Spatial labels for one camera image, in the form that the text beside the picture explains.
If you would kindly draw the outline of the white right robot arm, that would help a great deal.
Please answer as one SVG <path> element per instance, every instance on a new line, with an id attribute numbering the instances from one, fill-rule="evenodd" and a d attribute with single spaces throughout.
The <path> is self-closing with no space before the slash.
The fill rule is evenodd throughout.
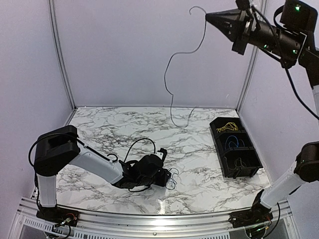
<path id="1" fill-rule="evenodd" d="M 273 18 L 280 21 L 270 23 L 250 0 L 236 1 L 236 9 L 207 13 L 206 22 L 215 26 L 232 43 L 232 51 L 241 55 L 247 44 L 278 61 L 285 70 L 295 97 L 316 119 L 318 112 L 312 111 L 297 93 L 289 69 L 295 64 L 304 67 L 315 105 L 319 105 L 319 50 L 315 45 L 314 32 L 318 11 L 300 0 L 287 0 L 276 9 Z M 305 144 L 295 163 L 272 186 L 259 192 L 247 219 L 259 222 L 279 201 L 286 199 L 305 183 L 319 179 L 319 144 Z"/>

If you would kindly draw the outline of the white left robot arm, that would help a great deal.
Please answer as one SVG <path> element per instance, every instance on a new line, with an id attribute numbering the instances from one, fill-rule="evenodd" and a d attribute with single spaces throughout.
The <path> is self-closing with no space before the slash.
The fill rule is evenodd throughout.
<path id="1" fill-rule="evenodd" d="M 38 137 L 28 152 L 34 156 L 29 163 L 35 172 L 38 189 L 37 204 L 51 221 L 63 217 L 57 206 L 56 176 L 67 165 L 77 166 L 104 179 L 112 186 L 129 191 L 140 187 L 142 191 L 152 185 L 166 187 L 171 172 L 164 168 L 167 151 L 153 150 L 140 160 L 110 159 L 82 142 L 77 128 L 67 125 Z"/>

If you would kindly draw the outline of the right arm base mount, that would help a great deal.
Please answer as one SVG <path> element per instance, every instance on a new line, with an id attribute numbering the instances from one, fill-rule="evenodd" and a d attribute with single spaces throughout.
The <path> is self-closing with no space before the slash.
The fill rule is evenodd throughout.
<path id="1" fill-rule="evenodd" d="M 253 212 L 252 210 L 248 209 L 231 212 L 228 222 L 232 224 L 233 228 L 239 228 L 269 222 L 272 219 L 273 214 L 271 212 L 261 214 L 258 211 Z"/>

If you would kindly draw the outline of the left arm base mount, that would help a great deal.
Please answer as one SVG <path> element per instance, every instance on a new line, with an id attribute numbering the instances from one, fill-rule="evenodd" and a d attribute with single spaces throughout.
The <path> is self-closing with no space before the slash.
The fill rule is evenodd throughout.
<path id="1" fill-rule="evenodd" d="M 37 211 L 36 216 L 40 219 L 60 224 L 61 222 L 70 219 L 68 225 L 71 227 L 77 226 L 79 219 L 79 211 L 54 207 L 54 208 L 41 208 L 40 211 Z"/>

